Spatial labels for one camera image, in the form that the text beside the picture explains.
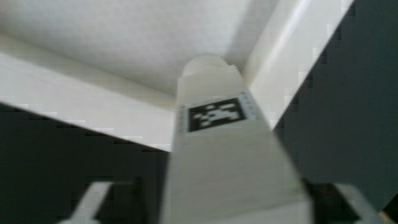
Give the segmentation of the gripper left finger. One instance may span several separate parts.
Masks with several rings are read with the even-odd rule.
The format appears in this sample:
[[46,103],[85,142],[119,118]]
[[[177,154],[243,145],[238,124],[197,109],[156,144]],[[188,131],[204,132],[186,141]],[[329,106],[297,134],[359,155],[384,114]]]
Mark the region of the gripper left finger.
[[58,224],[149,224],[142,180],[92,182]]

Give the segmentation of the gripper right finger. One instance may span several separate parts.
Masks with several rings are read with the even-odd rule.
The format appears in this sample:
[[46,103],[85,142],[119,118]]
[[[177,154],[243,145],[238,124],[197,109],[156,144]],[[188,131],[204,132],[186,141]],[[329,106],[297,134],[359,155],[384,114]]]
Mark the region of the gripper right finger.
[[314,224],[384,224],[373,205],[346,183],[311,183],[305,189],[313,201]]

